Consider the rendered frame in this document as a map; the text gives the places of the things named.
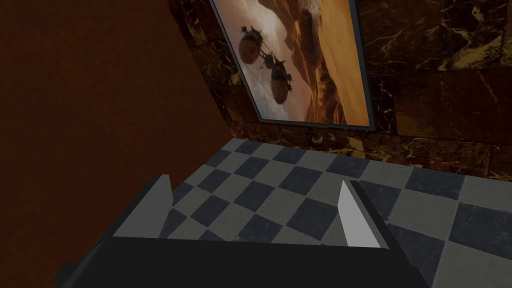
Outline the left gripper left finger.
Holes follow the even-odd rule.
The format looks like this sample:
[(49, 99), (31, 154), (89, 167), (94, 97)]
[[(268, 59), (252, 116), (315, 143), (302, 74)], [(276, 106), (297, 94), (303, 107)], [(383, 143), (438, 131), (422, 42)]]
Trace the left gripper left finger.
[(158, 238), (173, 201), (169, 174), (155, 174), (123, 211), (113, 236)]

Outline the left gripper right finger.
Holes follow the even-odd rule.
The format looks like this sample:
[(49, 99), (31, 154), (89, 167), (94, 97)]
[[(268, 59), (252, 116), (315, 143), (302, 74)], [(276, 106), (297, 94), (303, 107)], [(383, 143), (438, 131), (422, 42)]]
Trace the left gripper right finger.
[(359, 198), (354, 184), (343, 180), (337, 209), (349, 247), (389, 249), (370, 213)]

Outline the framed desert airship picture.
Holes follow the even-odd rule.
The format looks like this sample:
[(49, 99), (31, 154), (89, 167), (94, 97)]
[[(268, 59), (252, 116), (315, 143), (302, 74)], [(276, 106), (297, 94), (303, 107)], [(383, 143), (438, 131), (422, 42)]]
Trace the framed desert airship picture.
[(376, 130), (358, 0), (209, 0), (263, 123)]

